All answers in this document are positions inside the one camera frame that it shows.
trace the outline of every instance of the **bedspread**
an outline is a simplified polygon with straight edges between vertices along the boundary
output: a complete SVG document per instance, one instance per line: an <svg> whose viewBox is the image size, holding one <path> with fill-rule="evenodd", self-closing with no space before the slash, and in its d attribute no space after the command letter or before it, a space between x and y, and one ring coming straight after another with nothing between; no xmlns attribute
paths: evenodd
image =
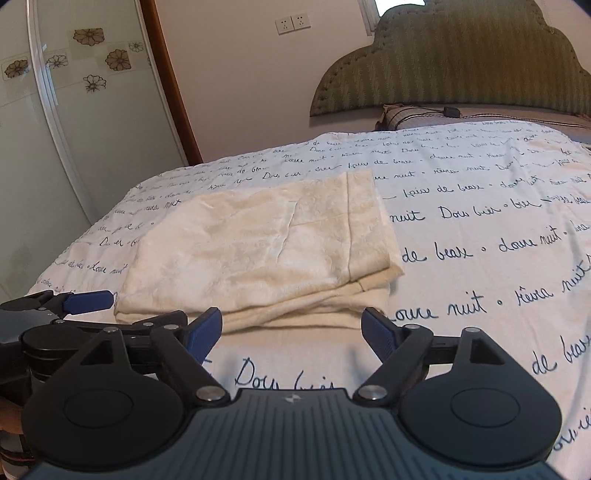
<svg viewBox="0 0 591 480"><path fill-rule="evenodd" d="M134 187L31 292L117 292L141 235L195 195L365 168L404 260L390 318L436 335L484 329L561 407L550 463L571 480L588 480L591 154L553 129L494 121L325 134L173 170ZM115 321L112 311L81 319ZM352 393L378 363L358 330L268 329L223 336L206 368L233 393L314 385Z"/></svg>

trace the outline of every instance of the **green upholstered headboard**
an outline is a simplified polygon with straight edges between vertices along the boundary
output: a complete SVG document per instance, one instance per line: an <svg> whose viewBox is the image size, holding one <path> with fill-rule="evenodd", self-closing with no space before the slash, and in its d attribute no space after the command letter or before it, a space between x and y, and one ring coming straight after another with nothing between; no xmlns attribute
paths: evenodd
<svg viewBox="0 0 591 480"><path fill-rule="evenodd" d="M424 7L389 9L371 45L335 62L316 89L310 116L392 103L523 105L591 115L591 74L534 0L426 0Z"/></svg>

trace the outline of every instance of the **power outlet plate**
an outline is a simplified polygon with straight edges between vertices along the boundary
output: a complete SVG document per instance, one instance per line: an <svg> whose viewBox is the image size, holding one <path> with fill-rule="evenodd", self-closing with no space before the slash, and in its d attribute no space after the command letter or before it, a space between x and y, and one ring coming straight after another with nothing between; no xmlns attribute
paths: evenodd
<svg viewBox="0 0 591 480"><path fill-rule="evenodd" d="M279 20L275 20L275 25L277 26L277 33L279 35L294 31L294 24L291 21L291 17L284 17L280 18Z"/></svg>
<svg viewBox="0 0 591 480"><path fill-rule="evenodd" d="M310 28L310 19L308 18L308 14L292 15L291 21L294 25L294 30Z"/></svg>

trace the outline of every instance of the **wooden door frame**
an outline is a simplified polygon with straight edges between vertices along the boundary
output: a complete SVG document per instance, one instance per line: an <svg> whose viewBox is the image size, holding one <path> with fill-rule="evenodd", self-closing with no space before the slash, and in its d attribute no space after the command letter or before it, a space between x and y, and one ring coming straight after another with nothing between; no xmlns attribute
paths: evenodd
<svg viewBox="0 0 591 480"><path fill-rule="evenodd" d="M166 42L160 25L160 18L158 17L158 10L156 8L155 0L139 0L139 4L144 16L144 23L148 39L154 55L154 62L156 64L157 72L160 77L160 83L171 116L173 117L174 126L177 129L178 137L187 157L189 165L198 165L203 163L203 158L195 141L193 129L185 110L181 92L178 89L177 79L174 75L173 64L170 61L168 50L166 49Z"/></svg>

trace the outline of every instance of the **beige folded cloth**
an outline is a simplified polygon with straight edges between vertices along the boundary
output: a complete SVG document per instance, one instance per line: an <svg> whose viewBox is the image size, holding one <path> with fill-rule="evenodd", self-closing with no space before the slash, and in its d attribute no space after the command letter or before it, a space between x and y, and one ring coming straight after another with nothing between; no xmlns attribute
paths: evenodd
<svg viewBox="0 0 591 480"><path fill-rule="evenodd" d="M402 258L369 170L197 196L143 236L115 305L132 323L221 309L254 326L359 328L385 311Z"/></svg>

